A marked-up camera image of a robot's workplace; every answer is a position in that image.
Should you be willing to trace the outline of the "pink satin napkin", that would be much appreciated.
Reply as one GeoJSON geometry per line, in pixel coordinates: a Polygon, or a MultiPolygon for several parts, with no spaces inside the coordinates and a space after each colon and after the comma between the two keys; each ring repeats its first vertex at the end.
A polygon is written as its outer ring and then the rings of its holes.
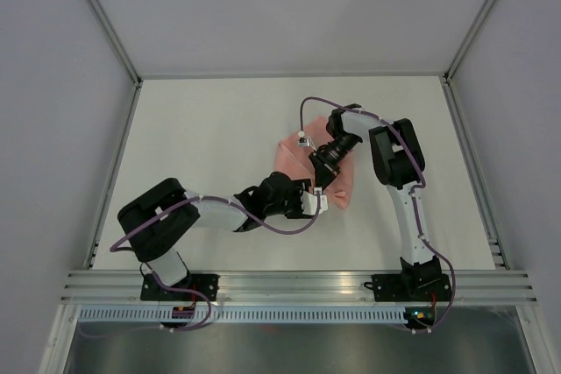
{"type": "MultiPolygon", "coordinates": [[[[315,146],[327,144],[332,137],[326,130],[327,118],[318,116],[313,122],[304,127],[306,135],[310,136],[315,146]]],[[[278,143],[274,170],[285,173],[291,180],[310,179],[312,183],[315,178],[315,170],[309,160],[312,153],[310,147],[298,145],[297,133],[284,138],[278,143]]],[[[346,210],[351,202],[354,185],[354,153],[350,152],[339,164],[340,174],[325,189],[330,205],[336,205],[346,210]]]]}

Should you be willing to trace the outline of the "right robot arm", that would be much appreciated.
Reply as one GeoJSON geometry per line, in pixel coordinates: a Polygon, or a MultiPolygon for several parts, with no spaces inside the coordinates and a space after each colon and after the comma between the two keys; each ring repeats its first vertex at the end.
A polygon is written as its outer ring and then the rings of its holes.
{"type": "Polygon", "coordinates": [[[315,185],[329,186],[342,172],[344,158],[360,143],[370,147],[377,180],[387,188],[401,238],[401,271],[372,275],[364,288],[377,302],[439,302],[455,297],[455,274],[443,273],[451,262],[430,244],[423,212],[425,160],[413,124],[407,118],[389,123],[357,104],[331,111],[326,130],[332,140],[310,153],[315,185]]]}

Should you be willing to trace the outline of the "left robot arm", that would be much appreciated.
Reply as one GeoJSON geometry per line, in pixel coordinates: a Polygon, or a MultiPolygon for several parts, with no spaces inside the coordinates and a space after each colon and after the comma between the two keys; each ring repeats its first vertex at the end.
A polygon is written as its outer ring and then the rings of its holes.
{"type": "Polygon", "coordinates": [[[164,294],[183,300],[191,290],[190,272],[175,245],[190,229],[247,232],[261,227],[281,235],[302,233],[322,212],[322,195],[312,194],[310,187],[310,180],[273,172],[257,186],[219,197],[187,190],[168,178],[117,213],[124,237],[110,250],[134,253],[164,294]]]}

